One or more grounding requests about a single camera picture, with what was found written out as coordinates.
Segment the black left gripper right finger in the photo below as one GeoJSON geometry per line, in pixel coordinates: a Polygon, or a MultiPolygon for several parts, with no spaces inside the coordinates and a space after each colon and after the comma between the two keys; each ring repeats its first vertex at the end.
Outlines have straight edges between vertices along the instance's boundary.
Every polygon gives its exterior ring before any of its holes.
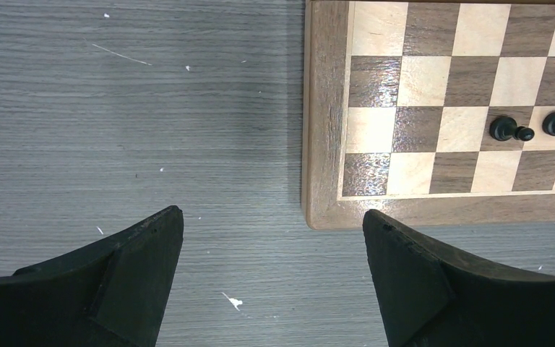
{"type": "Polygon", "coordinates": [[[378,211],[363,217],[390,346],[555,346],[555,276],[434,239],[378,211]]]}

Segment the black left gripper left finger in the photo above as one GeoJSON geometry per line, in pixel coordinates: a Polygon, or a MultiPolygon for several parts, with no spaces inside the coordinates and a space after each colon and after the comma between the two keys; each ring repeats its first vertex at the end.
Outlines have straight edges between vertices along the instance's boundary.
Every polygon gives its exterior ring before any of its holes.
{"type": "Polygon", "coordinates": [[[0,277],[0,346],[154,346],[183,235],[171,205],[0,277]]]}

